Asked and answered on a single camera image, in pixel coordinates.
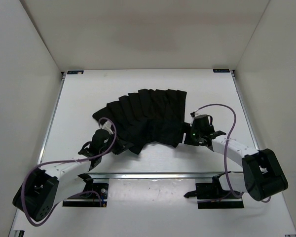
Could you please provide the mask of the black pleated skirt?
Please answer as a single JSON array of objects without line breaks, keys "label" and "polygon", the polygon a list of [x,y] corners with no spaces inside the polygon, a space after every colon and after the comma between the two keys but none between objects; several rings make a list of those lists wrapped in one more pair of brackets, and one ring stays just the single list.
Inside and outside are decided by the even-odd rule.
[{"label": "black pleated skirt", "polygon": [[92,117],[100,124],[111,120],[116,139],[132,143],[138,155],[150,143],[177,147],[183,141],[187,92],[173,89],[140,89],[109,102]]}]

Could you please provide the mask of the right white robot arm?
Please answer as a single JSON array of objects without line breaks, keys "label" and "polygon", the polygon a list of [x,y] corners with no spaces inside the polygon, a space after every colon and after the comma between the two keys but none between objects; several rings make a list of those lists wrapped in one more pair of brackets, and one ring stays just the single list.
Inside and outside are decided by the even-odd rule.
[{"label": "right white robot arm", "polygon": [[186,145],[204,146],[223,155],[223,161],[232,160],[242,168],[241,173],[224,172],[215,175],[204,188],[187,192],[184,197],[209,198],[218,201],[228,196],[238,198],[248,193],[256,201],[280,193],[288,188],[288,181],[271,149],[257,150],[230,139],[223,131],[215,131],[210,115],[191,113],[192,122],[185,127]]}]

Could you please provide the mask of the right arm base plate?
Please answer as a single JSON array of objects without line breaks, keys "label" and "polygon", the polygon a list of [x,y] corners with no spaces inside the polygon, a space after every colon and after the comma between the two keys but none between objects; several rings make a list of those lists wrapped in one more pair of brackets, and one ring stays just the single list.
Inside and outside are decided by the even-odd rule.
[{"label": "right arm base plate", "polygon": [[242,198],[231,191],[220,190],[210,179],[196,179],[195,188],[184,194],[186,199],[196,199],[198,209],[243,209]]}]

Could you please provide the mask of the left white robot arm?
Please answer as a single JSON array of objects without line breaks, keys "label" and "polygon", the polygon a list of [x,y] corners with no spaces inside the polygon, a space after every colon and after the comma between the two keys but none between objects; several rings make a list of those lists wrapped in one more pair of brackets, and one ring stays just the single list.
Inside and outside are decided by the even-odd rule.
[{"label": "left white robot arm", "polygon": [[77,155],[69,160],[49,161],[34,167],[25,177],[12,204],[23,211],[29,223],[38,227],[50,217],[55,207],[68,198],[95,195],[89,171],[102,160],[102,156],[118,155],[133,143],[118,138],[104,129],[96,130]]}]

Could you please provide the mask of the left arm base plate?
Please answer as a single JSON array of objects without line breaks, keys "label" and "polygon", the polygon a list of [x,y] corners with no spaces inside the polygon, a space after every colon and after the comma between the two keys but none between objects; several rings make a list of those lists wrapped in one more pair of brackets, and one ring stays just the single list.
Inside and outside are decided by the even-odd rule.
[{"label": "left arm base plate", "polygon": [[88,181],[82,194],[70,197],[63,201],[63,207],[107,207],[108,194],[109,194],[109,179],[94,179]]}]

